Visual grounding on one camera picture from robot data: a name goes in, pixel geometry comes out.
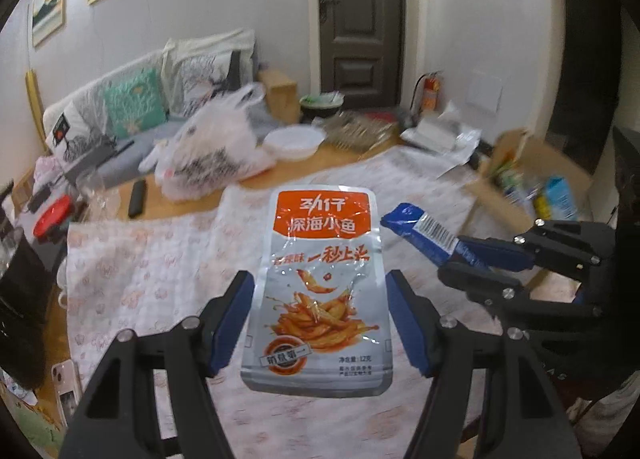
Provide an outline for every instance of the door handle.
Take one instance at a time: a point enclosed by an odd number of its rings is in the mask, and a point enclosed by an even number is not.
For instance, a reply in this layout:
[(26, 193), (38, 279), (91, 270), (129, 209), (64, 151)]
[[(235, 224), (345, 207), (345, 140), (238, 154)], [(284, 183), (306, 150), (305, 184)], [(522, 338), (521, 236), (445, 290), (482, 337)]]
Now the door handle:
[(327, 6), (340, 4), (340, 0), (318, 0), (318, 7), (320, 11), (320, 24), (326, 22), (326, 9)]

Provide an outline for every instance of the phone case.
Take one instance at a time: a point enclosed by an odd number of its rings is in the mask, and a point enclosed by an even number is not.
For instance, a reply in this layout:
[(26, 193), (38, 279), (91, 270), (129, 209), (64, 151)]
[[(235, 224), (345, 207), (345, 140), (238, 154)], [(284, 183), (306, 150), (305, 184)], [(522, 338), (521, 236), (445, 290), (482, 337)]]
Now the phone case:
[(64, 426), (68, 426), (82, 396), (76, 364), (72, 360), (56, 363), (51, 367), (51, 379), (56, 391), (60, 420)]

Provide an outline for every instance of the white bowl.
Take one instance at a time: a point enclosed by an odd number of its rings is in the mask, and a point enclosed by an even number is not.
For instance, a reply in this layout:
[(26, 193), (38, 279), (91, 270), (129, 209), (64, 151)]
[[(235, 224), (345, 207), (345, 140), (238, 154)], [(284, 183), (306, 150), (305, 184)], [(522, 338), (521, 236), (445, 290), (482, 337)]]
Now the white bowl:
[(277, 160), (301, 162), (316, 153), (326, 133), (311, 125), (290, 125), (267, 134), (262, 146)]

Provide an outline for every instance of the doorway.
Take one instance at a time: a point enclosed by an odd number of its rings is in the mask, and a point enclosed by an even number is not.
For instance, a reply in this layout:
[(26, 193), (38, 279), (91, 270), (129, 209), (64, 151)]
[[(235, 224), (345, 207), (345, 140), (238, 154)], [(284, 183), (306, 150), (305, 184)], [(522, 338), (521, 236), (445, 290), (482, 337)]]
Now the doorway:
[(399, 103), (404, 0), (318, 0), (323, 92), (344, 107)]
[(619, 0), (565, 0), (558, 95), (546, 140), (590, 174), (618, 106), (622, 58)]

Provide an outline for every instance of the barcode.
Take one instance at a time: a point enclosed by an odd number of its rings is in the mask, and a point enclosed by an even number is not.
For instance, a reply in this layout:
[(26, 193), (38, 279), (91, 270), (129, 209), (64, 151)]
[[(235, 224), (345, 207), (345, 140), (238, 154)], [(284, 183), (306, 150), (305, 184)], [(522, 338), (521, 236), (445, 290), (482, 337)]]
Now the barcode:
[(424, 213), (418, 222), (415, 224), (414, 230), (424, 235), (428, 240), (437, 244), (440, 248), (444, 249), (449, 255), (453, 253), (453, 250), (458, 243), (458, 239), (453, 233), (449, 232), (444, 226), (431, 217), (428, 213)]

